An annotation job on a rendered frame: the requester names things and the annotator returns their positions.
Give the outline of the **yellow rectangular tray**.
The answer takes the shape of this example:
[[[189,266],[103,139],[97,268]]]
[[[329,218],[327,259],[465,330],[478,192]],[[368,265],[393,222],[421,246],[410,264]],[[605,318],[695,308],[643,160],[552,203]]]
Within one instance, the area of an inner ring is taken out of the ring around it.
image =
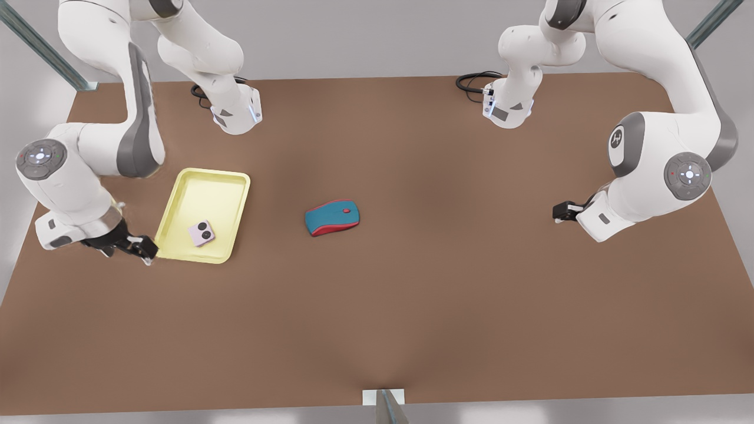
[[[222,264],[233,252],[250,189],[245,173],[187,167],[180,171],[154,243],[158,257]],[[187,228],[208,220],[215,239],[194,247]]]

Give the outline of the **teal and red computer mouse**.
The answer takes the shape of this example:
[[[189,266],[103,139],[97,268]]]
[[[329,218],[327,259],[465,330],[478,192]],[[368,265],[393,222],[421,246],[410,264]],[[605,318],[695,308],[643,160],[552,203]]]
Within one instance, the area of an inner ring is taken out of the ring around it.
[[[360,211],[350,199],[330,201],[305,212],[305,225],[312,237],[344,231],[360,222]]]

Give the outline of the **silver frame post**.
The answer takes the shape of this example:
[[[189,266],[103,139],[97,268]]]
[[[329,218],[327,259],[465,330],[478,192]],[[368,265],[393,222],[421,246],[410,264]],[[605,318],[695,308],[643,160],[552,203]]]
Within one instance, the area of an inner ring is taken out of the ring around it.
[[[44,37],[36,32],[24,17],[17,13],[7,0],[0,0],[0,21],[69,83],[73,89],[79,92],[97,90],[98,83],[87,81],[57,50],[49,45]]]
[[[745,0],[720,0],[715,7],[706,14],[705,18],[686,36],[690,49],[695,50],[705,42],[729,16],[733,14]]]
[[[375,407],[375,424],[410,424],[403,405],[404,389],[369,389],[362,392],[362,405]]]

